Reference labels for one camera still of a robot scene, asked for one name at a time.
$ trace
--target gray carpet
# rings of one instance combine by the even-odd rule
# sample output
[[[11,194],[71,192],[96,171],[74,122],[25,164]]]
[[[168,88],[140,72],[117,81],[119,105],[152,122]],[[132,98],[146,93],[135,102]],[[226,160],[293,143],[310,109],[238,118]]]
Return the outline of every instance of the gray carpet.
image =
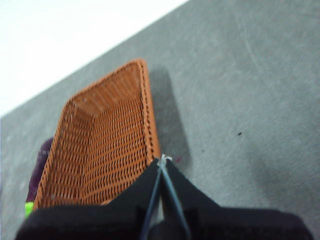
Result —
[[[200,190],[222,206],[298,214],[320,239],[319,25],[316,0],[190,1],[2,117],[1,239],[23,221],[64,103],[137,57],[162,150]]]

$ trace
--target wicker basket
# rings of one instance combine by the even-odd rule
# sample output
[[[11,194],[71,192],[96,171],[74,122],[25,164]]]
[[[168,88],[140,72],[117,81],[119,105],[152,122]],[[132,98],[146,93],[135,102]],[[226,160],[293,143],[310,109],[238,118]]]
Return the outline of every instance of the wicker basket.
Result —
[[[147,65],[138,59],[66,103],[33,209],[106,204],[159,156]]]

